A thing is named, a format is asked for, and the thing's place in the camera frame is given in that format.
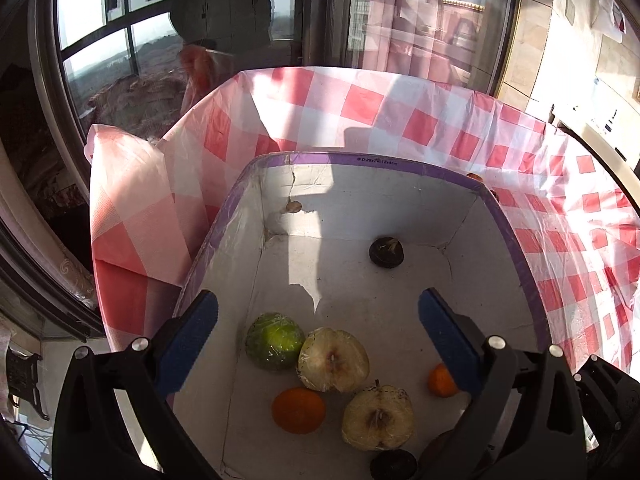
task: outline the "checkered tablecloth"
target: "checkered tablecloth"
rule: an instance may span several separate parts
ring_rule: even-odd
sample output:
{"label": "checkered tablecloth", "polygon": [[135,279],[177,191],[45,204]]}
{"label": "checkered tablecloth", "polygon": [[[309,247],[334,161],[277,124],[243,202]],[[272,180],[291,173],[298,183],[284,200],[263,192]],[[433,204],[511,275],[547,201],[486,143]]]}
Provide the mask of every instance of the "checkered tablecloth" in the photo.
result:
{"label": "checkered tablecloth", "polygon": [[155,146],[92,126],[94,271],[112,348],[171,316],[245,165],[289,150],[399,156],[481,175],[572,368],[591,353],[630,365],[640,220],[607,171],[571,137],[487,95],[346,68],[240,73]]}

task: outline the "tangerine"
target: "tangerine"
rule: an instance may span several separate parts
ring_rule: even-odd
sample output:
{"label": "tangerine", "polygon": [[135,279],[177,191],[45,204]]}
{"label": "tangerine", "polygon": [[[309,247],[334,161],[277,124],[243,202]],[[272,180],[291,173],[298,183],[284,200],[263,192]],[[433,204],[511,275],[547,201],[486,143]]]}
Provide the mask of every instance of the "tangerine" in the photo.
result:
{"label": "tangerine", "polygon": [[438,364],[431,371],[427,380],[427,387],[433,395],[443,398],[453,397],[460,391],[443,363]]}
{"label": "tangerine", "polygon": [[289,433],[305,434],[317,430],[325,413],[322,397],[306,388],[285,390],[271,404],[273,421]]}

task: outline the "sky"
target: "sky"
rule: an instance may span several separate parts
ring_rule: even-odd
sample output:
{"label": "sky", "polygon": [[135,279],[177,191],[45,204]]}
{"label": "sky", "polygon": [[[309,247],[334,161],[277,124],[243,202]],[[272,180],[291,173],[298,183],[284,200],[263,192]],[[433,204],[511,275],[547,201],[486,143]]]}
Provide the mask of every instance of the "sky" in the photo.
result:
{"label": "sky", "polygon": [[[289,0],[273,0],[275,14],[289,14]],[[130,0],[130,9],[135,10],[148,4],[145,0]],[[110,19],[122,15],[122,8],[110,11]],[[105,25],[103,0],[58,0],[58,28],[60,31],[60,47],[65,48],[87,34]],[[168,14],[155,16],[133,27],[134,41],[137,46],[175,34]],[[120,52],[126,52],[126,36],[120,30],[102,38],[81,50],[65,61],[65,68],[78,74],[91,65],[108,59]]]}

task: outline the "blue gripper pad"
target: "blue gripper pad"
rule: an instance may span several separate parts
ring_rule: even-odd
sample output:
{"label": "blue gripper pad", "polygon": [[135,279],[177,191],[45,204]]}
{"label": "blue gripper pad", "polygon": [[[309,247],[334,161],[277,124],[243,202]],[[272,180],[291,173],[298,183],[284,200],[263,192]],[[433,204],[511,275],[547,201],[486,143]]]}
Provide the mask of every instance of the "blue gripper pad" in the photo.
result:
{"label": "blue gripper pad", "polygon": [[418,316],[458,388],[477,397],[483,382],[480,356],[452,317],[463,316],[453,314],[432,289],[420,295]]}
{"label": "blue gripper pad", "polygon": [[187,379],[209,334],[218,322],[218,298],[203,290],[180,320],[181,327],[167,344],[156,369],[156,392],[164,399],[178,392]]}

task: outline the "silver screw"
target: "silver screw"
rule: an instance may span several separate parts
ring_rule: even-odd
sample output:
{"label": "silver screw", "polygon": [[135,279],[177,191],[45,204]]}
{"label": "silver screw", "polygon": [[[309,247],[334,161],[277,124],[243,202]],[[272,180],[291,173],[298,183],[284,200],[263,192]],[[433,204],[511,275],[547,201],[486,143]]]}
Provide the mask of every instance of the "silver screw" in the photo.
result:
{"label": "silver screw", "polygon": [[133,340],[131,343],[131,348],[133,348],[136,352],[142,352],[146,350],[146,347],[149,346],[149,339],[146,337],[139,337]]}
{"label": "silver screw", "polygon": [[494,350],[502,350],[505,346],[507,346],[507,342],[502,339],[499,335],[492,335],[488,339],[489,346]]}
{"label": "silver screw", "polygon": [[89,355],[89,347],[87,346],[79,346],[78,348],[76,348],[76,351],[74,352],[74,357],[76,359],[84,359],[88,355]]}
{"label": "silver screw", "polygon": [[553,357],[562,357],[564,355],[564,352],[562,351],[562,349],[558,345],[551,345],[549,347],[549,353]]}

